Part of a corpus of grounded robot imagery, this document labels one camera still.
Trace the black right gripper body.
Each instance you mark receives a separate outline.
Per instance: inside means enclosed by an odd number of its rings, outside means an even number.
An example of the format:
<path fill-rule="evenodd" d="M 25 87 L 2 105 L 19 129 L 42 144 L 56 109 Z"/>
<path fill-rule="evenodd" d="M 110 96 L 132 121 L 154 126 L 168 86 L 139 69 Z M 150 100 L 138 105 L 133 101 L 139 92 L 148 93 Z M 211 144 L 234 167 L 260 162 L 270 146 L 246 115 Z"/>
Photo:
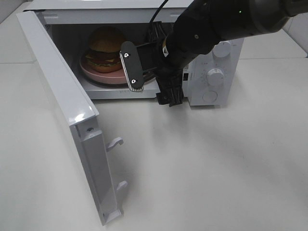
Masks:
<path fill-rule="evenodd" d="M 162 39 L 135 47 L 134 73 L 154 72 L 157 77 L 175 77 L 188 61 L 188 50 L 173 39 Z"/>

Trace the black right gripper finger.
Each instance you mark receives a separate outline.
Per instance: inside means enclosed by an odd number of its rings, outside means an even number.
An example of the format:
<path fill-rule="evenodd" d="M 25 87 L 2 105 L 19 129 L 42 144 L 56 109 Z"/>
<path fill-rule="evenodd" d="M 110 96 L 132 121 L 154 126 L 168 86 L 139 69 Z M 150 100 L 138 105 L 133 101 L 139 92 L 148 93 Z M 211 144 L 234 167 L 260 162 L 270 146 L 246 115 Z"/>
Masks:
<path fill-rule="evenodd" d="M 156 82 L 160 92 L 156 94 L 160 105 L 169 105 L 169 107 L 182 104 L 184 93 L 182 89 L 183 70 L 177 70 L 170 75 L 156 76 Z"/>
<path fill-rule="evenodd" d="M 132 92 L 143 91 L 143 70 L 137 48 L 132 42 L 125 41 L 122 43 L 120 59 L 129 90 Z"/>

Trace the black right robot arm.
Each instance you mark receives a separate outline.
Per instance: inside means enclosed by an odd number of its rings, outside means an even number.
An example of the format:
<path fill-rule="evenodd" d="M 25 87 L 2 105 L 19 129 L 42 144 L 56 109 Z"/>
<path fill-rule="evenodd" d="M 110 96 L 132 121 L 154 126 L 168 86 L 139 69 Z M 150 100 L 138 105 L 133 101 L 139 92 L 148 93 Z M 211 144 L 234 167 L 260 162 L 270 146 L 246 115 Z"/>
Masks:
<path fill-rule="evenodd" d="M 151 20 L 149 43 L 122 43 L 120 59 L 128 88 L 142 91 L 143 75 L 152 73 L 160 89 L 158 103 L 181 104 L 183 68 L 198 55 L 210 53 L 221 41 L 277 32 L 291 17 L 307 11 L 305 0 L 195 0 L 171 32 Z"/>

